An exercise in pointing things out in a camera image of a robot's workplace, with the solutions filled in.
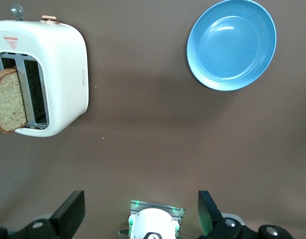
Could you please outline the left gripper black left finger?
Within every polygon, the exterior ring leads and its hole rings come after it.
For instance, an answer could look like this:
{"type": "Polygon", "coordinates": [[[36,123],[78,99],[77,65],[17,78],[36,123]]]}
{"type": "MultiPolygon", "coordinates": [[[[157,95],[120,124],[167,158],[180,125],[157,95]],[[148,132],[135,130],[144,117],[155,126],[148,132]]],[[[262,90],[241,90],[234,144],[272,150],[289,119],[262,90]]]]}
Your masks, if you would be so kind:
{"type": "Polygon", "coordinates": [[[48,219],[36,219],[13,233],[0,227],[0,239],[71,239],[84,217],[84,191],[74,191],[48,219]]]}

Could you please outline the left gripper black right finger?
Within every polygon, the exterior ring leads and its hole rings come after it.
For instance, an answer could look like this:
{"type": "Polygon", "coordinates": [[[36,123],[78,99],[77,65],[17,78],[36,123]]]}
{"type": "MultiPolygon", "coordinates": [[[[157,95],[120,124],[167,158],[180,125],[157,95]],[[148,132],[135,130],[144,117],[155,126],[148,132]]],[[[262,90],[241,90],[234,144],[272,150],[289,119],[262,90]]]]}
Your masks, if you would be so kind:
{"type": "Polygon", "coordinates": [[[293,236],[276,225],[262,225],[255,232],[231,216],[224,217],[208,191],[199,191],[201,239],[291,239],[293,236]]]}

